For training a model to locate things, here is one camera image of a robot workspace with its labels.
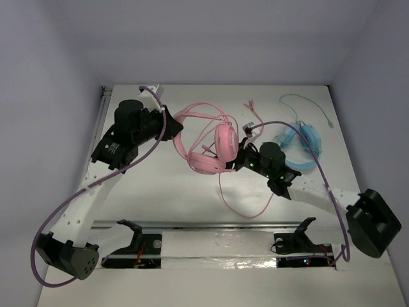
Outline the pink headphones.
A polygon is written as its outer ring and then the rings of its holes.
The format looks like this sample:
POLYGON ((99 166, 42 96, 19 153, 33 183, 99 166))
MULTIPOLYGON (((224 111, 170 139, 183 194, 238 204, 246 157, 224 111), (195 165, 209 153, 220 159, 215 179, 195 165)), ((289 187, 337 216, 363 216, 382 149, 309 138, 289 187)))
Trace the pink headphones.
POLYGON ((228 172, 226 163, 236 157, 239 144, 237 120, 221 107, 210 102, 188 105, 173 116, 181 124, 186 120, 204 119, 209 122, 202 128, 189 148, 182 142, 181 133, 173 139, 178 154, 190 169, 204 175, 228 172))

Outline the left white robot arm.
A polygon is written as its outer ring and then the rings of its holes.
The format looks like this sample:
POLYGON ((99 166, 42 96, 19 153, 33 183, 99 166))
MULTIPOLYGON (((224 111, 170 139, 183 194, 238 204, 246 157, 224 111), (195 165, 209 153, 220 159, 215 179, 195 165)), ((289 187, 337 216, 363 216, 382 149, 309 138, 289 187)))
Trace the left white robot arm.
POLYGON ((96 215, 112 188, 126 171, 148 158, 161 141, 169 141, 183 130, 167 106, 156 102, 150 109, 140 100, 119 103, 114 123, 102 135, 93 153, 92 163, 106 165, 108 173, 93 182, 88 179, 43 222, 30 251, 32 273, 47 288, 63 287, 77 279, 86 279, 110 253, 106 245, 90 239, 96 215), (36 267, 35 256, 71 278, 61 283, 45 281, 36 267))

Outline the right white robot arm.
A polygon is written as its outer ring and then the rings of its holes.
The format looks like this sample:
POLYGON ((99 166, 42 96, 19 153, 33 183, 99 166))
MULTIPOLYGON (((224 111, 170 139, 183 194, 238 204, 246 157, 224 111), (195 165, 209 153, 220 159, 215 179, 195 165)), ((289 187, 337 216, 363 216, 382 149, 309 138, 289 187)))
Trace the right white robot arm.
POLYGON ((266 142, 256 148, 243 139, 236 158, 227 167, 234 171, 247 168, 265 177, 276 196, 334 214, 340 222, 343 244, 352 243, 367 256, 381 257, 402 229, 381 194, 372 189, 350 192, 308 180, 288 167, 285 158, 276 143, 266 142))

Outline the blue headphones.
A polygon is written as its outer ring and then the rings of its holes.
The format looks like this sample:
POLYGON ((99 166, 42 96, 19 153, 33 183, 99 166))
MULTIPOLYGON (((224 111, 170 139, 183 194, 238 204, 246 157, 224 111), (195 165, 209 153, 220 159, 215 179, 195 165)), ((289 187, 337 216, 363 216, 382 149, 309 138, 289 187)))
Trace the blue headphones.
POLYGON ((285 126, 281 133, 275 137, 276 143, 281 150, 295 147, 293 140, 297 137, 299 141, 298 150, 305 152, 312 160, 311 162, 296 163, 286 158, 287 167, 303 172, 310 171, 317 166, 316 160, 320 159, 322 153, 322 140, 320 133, 312 126, 302 122, 290 123, 285 126))

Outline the white foam block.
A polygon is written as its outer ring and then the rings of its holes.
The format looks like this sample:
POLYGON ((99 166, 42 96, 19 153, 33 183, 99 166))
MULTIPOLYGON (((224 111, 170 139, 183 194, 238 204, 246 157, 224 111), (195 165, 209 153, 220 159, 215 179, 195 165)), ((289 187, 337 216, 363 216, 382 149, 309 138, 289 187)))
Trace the white foam block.
POLYGON ((274 269, 273 235, 259 231, 171 231, 162 235, 163 269, 274 269))

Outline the aluminium rail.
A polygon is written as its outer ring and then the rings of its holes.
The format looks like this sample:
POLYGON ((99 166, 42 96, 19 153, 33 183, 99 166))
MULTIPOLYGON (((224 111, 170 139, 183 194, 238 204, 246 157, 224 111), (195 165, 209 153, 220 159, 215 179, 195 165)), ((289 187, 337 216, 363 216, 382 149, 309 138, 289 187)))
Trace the aluminium rail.
MULTIPOLYGON (((285 123, 299 117, 319 130, 325 147, 320 159, 322 170, 312 170, 308 179, 336 182, 335 158, 329 145, 341 136, 326 86, 166 85, 161 99, 172 113, 196 102, 210 102, 232 115, 239 125, 267 122, 257 145, 273 140, 285 123)), ((307 217, 314 217, 318 225, 337 224, 331 213, 274 196, 266 178, 251 170, 222 175, 196 173, 172 142, 165 141, 121 177, 102 205, 94 227, 107 228, 121 219, 144 227, 288 226, 307 217)))

